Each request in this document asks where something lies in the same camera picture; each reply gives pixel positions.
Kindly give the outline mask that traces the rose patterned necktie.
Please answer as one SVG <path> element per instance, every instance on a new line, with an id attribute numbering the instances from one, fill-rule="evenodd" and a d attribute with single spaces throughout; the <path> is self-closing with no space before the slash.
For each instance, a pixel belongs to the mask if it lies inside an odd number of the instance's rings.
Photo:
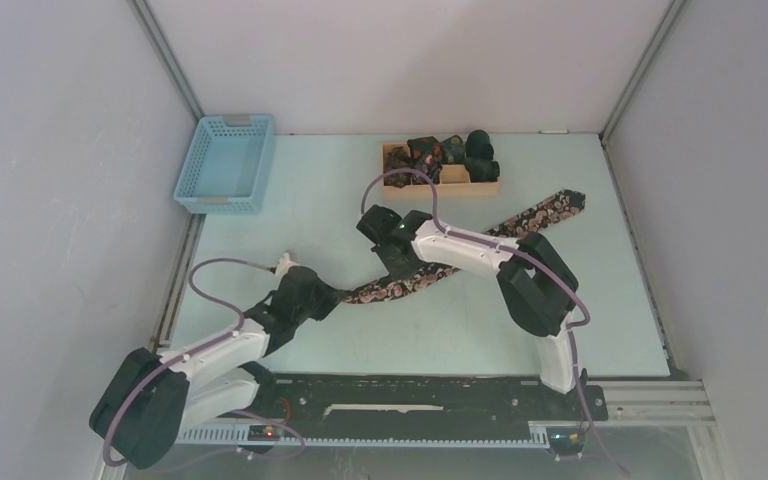
<path id="1" fill-rule="evenodd" d="M 527 233 L 540 232 L 581 213 L 586 207 L 586 194 L 562 189 L 537 204 L 484 231 L 493 237 L 522 240 Z M 391 275 L 380 277 L 354 289 L 342 292 L 342 302 L 365 305 L 402 299 L 418 293 L 441 280 L 455 275 L 459 269 L 441 263 L 423 263 L 407 279 Z"/>

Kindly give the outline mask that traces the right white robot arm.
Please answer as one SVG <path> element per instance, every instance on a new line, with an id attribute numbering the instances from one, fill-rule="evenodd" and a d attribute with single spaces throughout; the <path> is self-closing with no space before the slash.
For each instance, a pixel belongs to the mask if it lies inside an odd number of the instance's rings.
<path id="1" fill-rule="evenodd" d="M 430 213 L 412 210 L 401 216 L 380 205 L 363 213 L 356 228 L 396 280 L 431 263 L 495 279 L 512 321 L 535 338 L 543 408 L 566 418 L 580 407 L 582 370 L 570 336 L 573 313 L 582 306 L 578 280 L 544 236 L 494 237 Z"/>

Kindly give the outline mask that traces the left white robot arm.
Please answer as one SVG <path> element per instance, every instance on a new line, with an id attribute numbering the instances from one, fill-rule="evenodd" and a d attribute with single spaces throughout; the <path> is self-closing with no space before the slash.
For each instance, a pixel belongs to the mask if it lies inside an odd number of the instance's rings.
<path id="1" fill-rule="evenodd" d="M 264 382 L 269 373 L 260 359 L 292 340 L 305 321 L 325 319 L 344 297 L 305 266 L 275 275 L 277 288 L 238 310 L 231 326 L 183 349 L 138 348 L 123 359 L 89 418 L 107 465 L 147 469 L 181 434 L 222 414 L 272 411 L 276 390 Z"/>

